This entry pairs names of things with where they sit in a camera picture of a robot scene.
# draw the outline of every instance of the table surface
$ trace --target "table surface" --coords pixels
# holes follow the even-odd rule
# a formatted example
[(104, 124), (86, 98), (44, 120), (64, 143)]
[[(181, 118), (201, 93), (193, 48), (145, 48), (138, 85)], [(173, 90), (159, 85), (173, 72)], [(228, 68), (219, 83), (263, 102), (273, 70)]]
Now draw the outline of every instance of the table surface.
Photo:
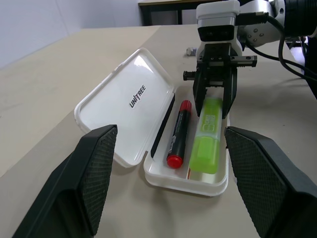
[(183, 2), (198, 2), (198, 1), (211, 1), (211, 0), (143, 0), (138, 3), (139, 6), (145, 5), (159, 5), (159, 4), (174, 4)]
[[(185, 50), (199, 43), (196, 25), (87, 29), (2, 69), (0, 237), (13, 235), (50, 173), (83, 136), (73, 117), (82, 98), (140, 47), (180, 82), (183, 71), (196, 66)], [(277, 43), (259, 49), (276, 55)], [(293, 60), (289, 50), (285, 57)], [(306, 82), (262, 57), (238, 74), (231, 125), (274, 139), (317, 183), (317, 101)], [(225, 193), (206, 198), (149, 185), (142, 163), (124, 169), (114, 162), (96, 237), (259, 236), (231, 169)]]

